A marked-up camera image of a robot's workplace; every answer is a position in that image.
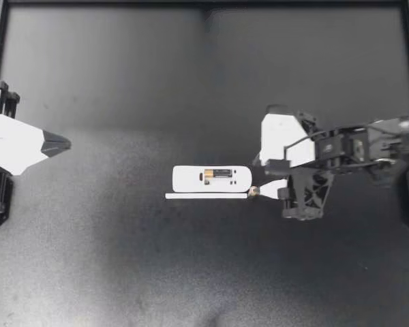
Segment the black cable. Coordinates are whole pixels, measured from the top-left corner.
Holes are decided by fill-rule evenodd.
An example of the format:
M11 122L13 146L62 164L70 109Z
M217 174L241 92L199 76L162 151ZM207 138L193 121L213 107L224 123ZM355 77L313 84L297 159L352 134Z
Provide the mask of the black cable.
M302 141L307 140L308 138L313 138L314 136L318 136L318 135L321 135L321 134L324 134L324 133L327 133L327 132L328 131L316 131L315 133L312 133L310 135L306 135L304 138L301 138L301 139L295 141L292 144L284 146L285 153L286 153L286 150L288 150L289 148L292 148L293 146L297 145L298 143L301 143Z
M394 135L394 136L400 136L400 133L395 133L393 131L387 131L383 128L377 127L377 126L373 126L373 125L365 125L364 126L365 129L373 129L374 131L379 131L380 133L383 134L389 134L389 135Z

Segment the dark gray surface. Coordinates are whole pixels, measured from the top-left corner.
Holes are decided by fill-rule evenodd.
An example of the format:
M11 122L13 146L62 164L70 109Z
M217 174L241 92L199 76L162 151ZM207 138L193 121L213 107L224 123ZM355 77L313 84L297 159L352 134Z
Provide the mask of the dark gray surface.
M337 178L322 220L166 202L176 164L249 162L264 108L325 125L409 113L399 12L11 11L20 120L73 149L16 178L0 326L409 326L393 192Z

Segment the robotic arm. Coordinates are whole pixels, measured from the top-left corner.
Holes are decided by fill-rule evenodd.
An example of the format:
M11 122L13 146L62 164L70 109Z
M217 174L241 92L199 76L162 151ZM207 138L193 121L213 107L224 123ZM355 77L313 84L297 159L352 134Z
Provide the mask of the robotic arm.
M266 196L283 202L287 218L322 217L336 174L365 171L375 184L392 185L409 169L409 116L325 130L310 114L274 105L261 130L253 166L273 181L250 187L247 194L254 198L266 190Z

